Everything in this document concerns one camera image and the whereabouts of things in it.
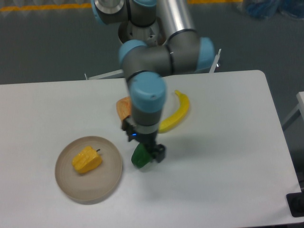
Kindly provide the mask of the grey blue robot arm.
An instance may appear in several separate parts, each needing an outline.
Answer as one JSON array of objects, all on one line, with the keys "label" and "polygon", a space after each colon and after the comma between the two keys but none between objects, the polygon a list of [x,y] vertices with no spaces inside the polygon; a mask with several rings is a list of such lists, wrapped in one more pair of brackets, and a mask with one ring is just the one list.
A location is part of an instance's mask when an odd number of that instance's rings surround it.
[{"label": "grey blue robot arm", "polygon": [[163,78],[210,68],[213,43],[197,34],[184,0],[93,0],[91,6],[97,20],[123,30],[118,58],[131,113],[122,130],[138,142],[131,161],[137,168],[161,162],[166,148],[156,137],[167,93]]}]

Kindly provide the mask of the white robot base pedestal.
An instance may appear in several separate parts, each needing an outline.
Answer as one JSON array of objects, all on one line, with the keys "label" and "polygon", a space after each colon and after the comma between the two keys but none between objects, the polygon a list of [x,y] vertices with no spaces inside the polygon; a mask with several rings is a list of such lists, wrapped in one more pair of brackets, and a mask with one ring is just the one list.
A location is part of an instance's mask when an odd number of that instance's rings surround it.
[{"label": "white robot base pedestal", "polygon": [[122,22],[118,29],[118,37],[123,44],[129,40],[141,40],[148,46],[161,46],[166,42],[162,21],[159,17],[148,27],[138,27],[131,21]]}]

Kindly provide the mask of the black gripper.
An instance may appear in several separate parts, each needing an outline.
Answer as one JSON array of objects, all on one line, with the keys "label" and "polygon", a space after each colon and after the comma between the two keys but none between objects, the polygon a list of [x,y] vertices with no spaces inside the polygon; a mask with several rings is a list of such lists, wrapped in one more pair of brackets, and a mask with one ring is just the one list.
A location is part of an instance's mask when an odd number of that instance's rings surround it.
[{"label": "black gripper", "polygon": [[156,144],[158,131],[143,134],[136,132],[134,127],[135,123],[130,115],[123,119],[121,129],[126,133],[128,142],[135,139],[145,148],[153,160],[157,163],[162,162],[166,157],[166,147],[163,144]]}]

